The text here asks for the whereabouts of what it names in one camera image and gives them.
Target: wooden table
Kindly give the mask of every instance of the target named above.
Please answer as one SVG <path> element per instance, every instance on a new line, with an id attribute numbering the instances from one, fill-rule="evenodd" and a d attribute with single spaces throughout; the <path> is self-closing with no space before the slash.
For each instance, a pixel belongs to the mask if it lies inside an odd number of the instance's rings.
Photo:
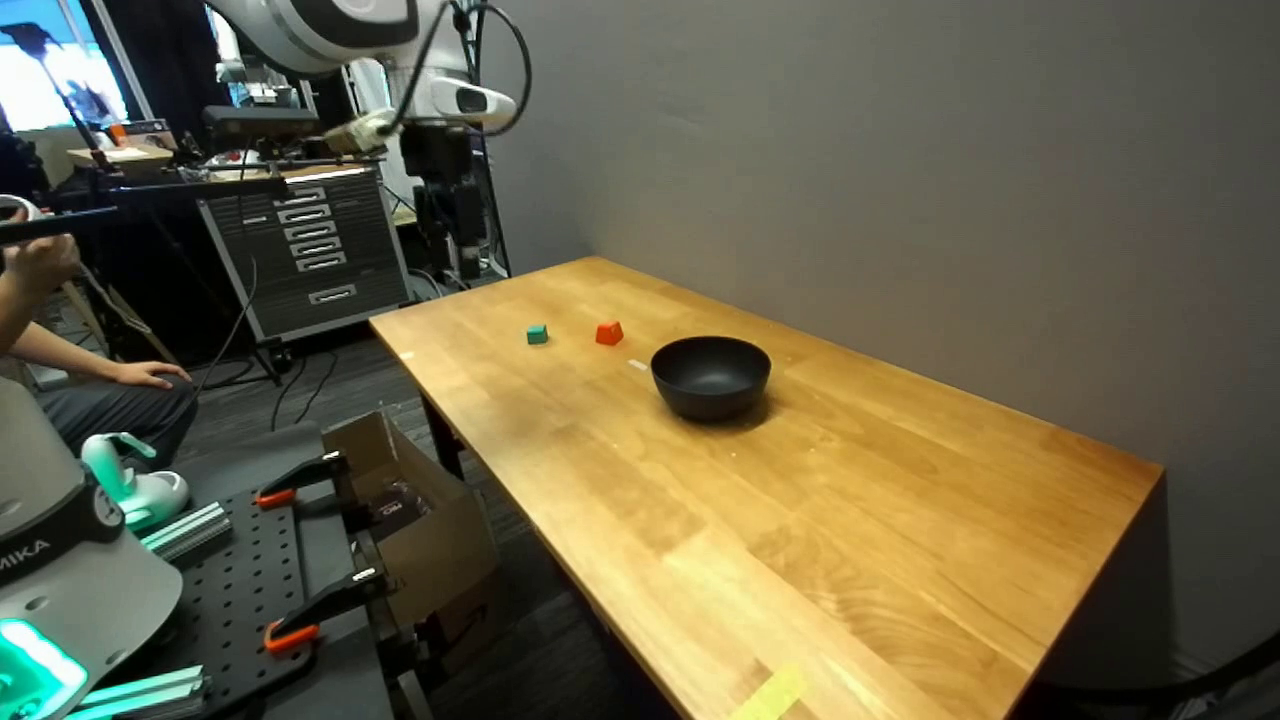
<path id="1" fill-rule="evenodd" d="M 596 344 L 600 320 L 627 342 Z M 373 328 L 688 716 L 1007 716 L 1160 485 L 596 256 Z M 770 353 L 763 417 L 694 427 L 661 405 L 649 356 L 691 331 Z"/>

